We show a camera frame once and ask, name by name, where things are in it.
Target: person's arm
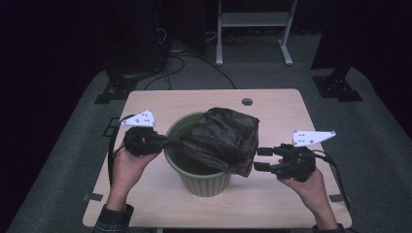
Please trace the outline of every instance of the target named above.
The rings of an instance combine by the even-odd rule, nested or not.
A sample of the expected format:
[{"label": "person's arm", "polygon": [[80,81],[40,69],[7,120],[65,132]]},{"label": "person's arm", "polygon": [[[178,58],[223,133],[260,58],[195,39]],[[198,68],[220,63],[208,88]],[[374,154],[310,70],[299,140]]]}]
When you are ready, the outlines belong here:
[{"label": "person's arm", "polygon": [[158,153],[135,156],[124,147],[116,153],[113,164],[112,187],[106,205],[93,228],[93,233],[127,232],[133,207],[126,204],[131,188],[142,177],[146,166],[157,157]]},{"label": "person's arm", "polygon": [[293,189],[302,200],[303,204],[313,213],[316,225],[313,232],[344,232],[341,224],[336,222],[332,208],[329,205],[324,175],[316,169],[305,183],[292,179],[278,179],[279,182]]}]

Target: white metal stand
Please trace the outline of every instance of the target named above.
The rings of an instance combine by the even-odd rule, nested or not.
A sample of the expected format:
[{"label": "white metal stand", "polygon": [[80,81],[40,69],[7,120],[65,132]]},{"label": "white metal stand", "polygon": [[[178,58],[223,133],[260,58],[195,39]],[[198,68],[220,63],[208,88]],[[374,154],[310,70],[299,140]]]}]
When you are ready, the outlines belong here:
[{"label": "white metal stand", "polygon": [[219,0],[218,9],[218,43],[216,45],[216,64],[223,65],[222,50],[222,28],[224,27],[256,27],[256,26],[285,26],[285,35],[279,40],[282,55],[285,63],[292,66],[291,55],[289,54],[286,42],[288,41],[291,31],[294,10],[297,0],[292,1],[291,9],[288,12],[281,13],[223,13],[222,0]]}]

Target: human hand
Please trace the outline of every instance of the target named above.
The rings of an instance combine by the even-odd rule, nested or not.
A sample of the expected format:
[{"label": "human hand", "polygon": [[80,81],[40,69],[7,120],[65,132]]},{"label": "human hand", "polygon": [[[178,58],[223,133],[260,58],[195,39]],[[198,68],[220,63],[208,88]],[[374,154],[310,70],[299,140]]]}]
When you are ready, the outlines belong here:
[{"label": "human hand", "polygon": [[158,153],[135,156],[123,146],[117,150],[113,164],[113,180],[106,208],[123,211],[131,188],[139,182],[146,166],[157,157]]},{"label": "human hand", "polygon": [[313,213],[318,229],[337,229],[338,224],[329,205],[324,175],[316,168],[304,183],[292,179],[278,179],[279,182],[293,189],[299,195],[303,204]]}]

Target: dark shirt cuff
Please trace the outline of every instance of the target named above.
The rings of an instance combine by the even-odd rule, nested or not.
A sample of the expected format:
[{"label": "dark shirt cuff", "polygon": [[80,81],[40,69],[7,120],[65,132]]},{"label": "dark shirt cuff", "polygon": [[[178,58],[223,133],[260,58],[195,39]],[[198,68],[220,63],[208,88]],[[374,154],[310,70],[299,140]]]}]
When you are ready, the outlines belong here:
[{"label": "dark shirt cuff", "polygon": [[335,230],[318,230],[318,225],[314,225],[312,227],[312,232],[313,233],[345,233],[345,229],[343,228],[343,225],[338,223],[339,228]]},{"label": "dark shirt cuff", "polygon": [[94,233],[127,232],[133,211],[134,211],[134,208],[130,205],[126,205],[126,210],[123,212],[108,210],[106,209],[106,205],[104,205],[100,213],[99,219],[94,225],[93,232]]}]

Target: black garbage bag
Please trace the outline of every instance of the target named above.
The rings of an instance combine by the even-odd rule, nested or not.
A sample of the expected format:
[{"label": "black garbage bag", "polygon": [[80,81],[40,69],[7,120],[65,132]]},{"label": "black garbage bag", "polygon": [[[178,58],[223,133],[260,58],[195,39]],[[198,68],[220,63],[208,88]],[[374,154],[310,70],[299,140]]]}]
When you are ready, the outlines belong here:
[{"label": "black garbage bag", "polygon": [[213,108],[180,138],[182,153],[232,174],[248,177],[258,149],[256,117],[224,108]]}]

